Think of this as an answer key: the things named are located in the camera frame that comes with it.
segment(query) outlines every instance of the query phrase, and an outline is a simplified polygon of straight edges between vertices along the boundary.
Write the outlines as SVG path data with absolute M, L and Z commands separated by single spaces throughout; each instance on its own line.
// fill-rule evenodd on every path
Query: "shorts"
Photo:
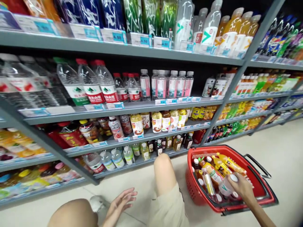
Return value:
M 189 227 L 178 183 L 167 194 L 151 200 L 148 227 Z

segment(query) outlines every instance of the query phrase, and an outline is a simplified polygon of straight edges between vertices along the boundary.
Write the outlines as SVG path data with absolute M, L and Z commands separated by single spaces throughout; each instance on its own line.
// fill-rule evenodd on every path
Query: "red shopping basket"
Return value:
M 262 207 L 270 207 L 279 204 L 278 198 L 264 179 L 271 178 L 271 175 L 252 156 L 249 154 L 242 156 L 227 145 L 217 145 L 191 148 L 188 151 L 188 167 L 185 173 L 185 178 L 188 192 L 196 205 L 203 206 L 208 204 L 215 212 L 222 212 L 223 216 L 249 210 L 242 200 L 222 203 L 212 201 L 198 183 L 198 179 L 192 168 L 193 160 L 195 158 L 216 155 L 217 152 L 230 157 L 235 163 L 247 171 L 247 180 L 253 185 L 253 192 L 259 205 Z M 245 157 L 249 157 L 265 173 L 265 175 L 261 175 Z

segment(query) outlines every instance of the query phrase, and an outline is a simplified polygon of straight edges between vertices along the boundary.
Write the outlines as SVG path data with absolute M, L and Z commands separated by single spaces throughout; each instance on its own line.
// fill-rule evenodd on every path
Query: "black handle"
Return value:
M 250 154 L 246 154 L 244 155 L 244 157 L 249 157 L 262 171 L 265 175 L 262 175 L 261 173 L 259 173 L 259 171 L 256 169 L 256 171 L 258 171 L 258 173 L 263 177 L 263 178 L 268 178 L 268 179 L 271 179 L 271 175 L 269 174 L 269 172 L 264 169 L 263 166 L 261 166 L 260 163 L 257 162 L 257 160 L 255 160 Z

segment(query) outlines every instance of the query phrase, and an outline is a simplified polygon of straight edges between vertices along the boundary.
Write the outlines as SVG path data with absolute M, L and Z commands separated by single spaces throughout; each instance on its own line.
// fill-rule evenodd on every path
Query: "floor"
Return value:
M 298 226 L 303 217 L 302 166 L 303 166 L 303 119 L 284 126 L 259 131 L 253 136 L 243 136 L 226 142 L 241 154 L 252 155 L 272 175 L 267 182 L 272 187 L 280 204 L 265 211 L 277 226 Z M 185 170 L 187 156 L 172 159 L 177 181 L 183 192 L 186 213 L 190 225 L 198 226 L 258 226 L 251 212 L 221 217 L 209 207 L 197 207 L 186 188 Z M 124 189 L 135 187 L 138 191 L 133 207 L 122 214 L 118 227 L 146 226 L 153 185 L 153 166 L 147 166 L 120 175 L 106 177 L 98 186 L 92 184 L 67 190 L 56 195 L 20 204 L 0 211 L 1 227 L 47 226 L 52 213 L 62 204 L 77 198 L 89 199 L 92 195 L 103 195 L 112 201 Z

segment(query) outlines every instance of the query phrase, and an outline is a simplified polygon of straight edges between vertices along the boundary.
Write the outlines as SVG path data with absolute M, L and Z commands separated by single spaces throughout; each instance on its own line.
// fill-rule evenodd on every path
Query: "person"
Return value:
M 160 154 L 154 162 L 155 195 L 151 201 L 150 227 L 189 227 L 185 213 L 184 200 L 174 173 L 169 156 Z M 253 194 L 251 184 L 241 175 L 235 174 L 239 181 L 236 183 L 228 176 L 228 181 L 234 190 L 242 197 L 253 212 L 261 227 L 275 227 L 266 215 Z M 123 191 L 109 205 L 102 227 L 115 227 L 120 215 L 132 207 L 138 192 L 134 188 Z M 97 212 L 108 206 L 99 196 L 93 196 L 90 201 L 76 199 L 63 204 L 50 218 L 48 227 L 97 227 Z

